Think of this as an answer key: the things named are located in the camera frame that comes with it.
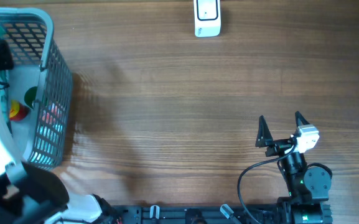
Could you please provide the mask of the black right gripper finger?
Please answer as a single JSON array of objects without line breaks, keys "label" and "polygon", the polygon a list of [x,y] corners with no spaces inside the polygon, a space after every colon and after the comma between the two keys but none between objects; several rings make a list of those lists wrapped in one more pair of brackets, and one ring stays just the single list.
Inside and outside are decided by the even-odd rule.
[{"label": "black right gripper finger", "polygon": [[295,112],[296,126],[310,125],[310,123],[303,117],[300,111]]},{"label": "black right gripper finger", "polygon": [[268,147],[273,145],[273,137],[263,115],[259,117],[256,147]]}]

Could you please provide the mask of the small orange white box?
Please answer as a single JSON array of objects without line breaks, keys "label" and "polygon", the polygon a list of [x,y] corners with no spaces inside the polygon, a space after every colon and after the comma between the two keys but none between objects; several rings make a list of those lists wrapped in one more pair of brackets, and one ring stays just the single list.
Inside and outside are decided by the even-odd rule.
[{"label": "small orange white box", "polygon": [[61,116],[62,112],[60,110],[60,106],[55,103],[49,103],[47,108],[43,110],[42,121],[54,126],[60,122]]}]

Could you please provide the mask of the green lidded round jar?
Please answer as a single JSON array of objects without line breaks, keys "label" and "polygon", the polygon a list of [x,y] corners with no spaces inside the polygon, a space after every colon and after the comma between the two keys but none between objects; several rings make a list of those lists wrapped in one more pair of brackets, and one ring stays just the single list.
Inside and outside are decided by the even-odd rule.
[{"label": "green lidded round jar", "polygon": [[[24,95],[24,101],[25,101],[26,105],[32,109],[35,108],[37,90],[38,90],[38,87],[33,86],[33,87],[29,88]],[[44,106],[47,106],[48,98],[47,98],[47,92],[45,89],[42,90],[42,94],[43,94],[42,104]]]}]

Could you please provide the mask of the red yellow green-capped bottle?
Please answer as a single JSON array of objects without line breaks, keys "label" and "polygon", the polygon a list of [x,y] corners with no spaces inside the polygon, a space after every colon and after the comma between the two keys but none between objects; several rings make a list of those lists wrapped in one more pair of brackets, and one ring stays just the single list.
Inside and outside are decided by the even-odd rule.
[{"label": "red yellow green-capped bottle", "polygon": [[11,100],[9,119],[11,121],[21,121],[29,114],[29,111],[30,109],[19,101]]}]

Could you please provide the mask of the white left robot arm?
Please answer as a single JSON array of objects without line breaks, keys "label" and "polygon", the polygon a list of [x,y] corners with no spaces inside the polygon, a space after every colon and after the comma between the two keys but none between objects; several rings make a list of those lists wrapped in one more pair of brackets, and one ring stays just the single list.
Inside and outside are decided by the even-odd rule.
[{"label": "white left robot arm", "polygon": [[105,199],[69,192],[63,158],[73,76],[43,10],[0,7],[0,223],[119,223]]}]

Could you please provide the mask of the white barcode scanner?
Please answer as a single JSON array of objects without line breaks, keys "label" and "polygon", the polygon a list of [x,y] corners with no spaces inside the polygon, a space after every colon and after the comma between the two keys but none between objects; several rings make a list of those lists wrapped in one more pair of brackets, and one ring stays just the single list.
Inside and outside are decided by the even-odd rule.
[{"label": "white barcode scanner", "polygon": [[193,0],[193,11],[196,37],[215,37],[220,34],[220,0]]}]

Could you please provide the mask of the grey plastic mesh basket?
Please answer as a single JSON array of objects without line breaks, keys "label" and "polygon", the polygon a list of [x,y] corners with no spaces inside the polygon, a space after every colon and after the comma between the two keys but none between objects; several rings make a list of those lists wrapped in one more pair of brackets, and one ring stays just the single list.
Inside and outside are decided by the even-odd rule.
[{"label": "grey plastic mesh basket", "polygon": [[[24,101],[26,91],[37,86],[35,108]],[[60,106],[62,116],[54,126],[42,121],[48,104]],[[54,23],[43,10],[0,7],[0,173],[9,165],[26,162],[45,170],[62,161],[67,132],[73,76],[54,41]],[[11,121],[11,100],[27,106],[29,114]]]}]

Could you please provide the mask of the black mounting rail base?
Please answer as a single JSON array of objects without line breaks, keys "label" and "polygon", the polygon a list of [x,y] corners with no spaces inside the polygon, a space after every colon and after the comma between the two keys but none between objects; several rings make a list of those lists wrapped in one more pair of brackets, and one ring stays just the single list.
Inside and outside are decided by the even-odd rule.
[{"label": "black mounting rail base", "polygon": [[151,207],[114,206],[116,223],[122,224],[192,224],[192,223],[299,223],[333,222],[329,205],[289,205],[288,203],[254,204],[243,207]]}]

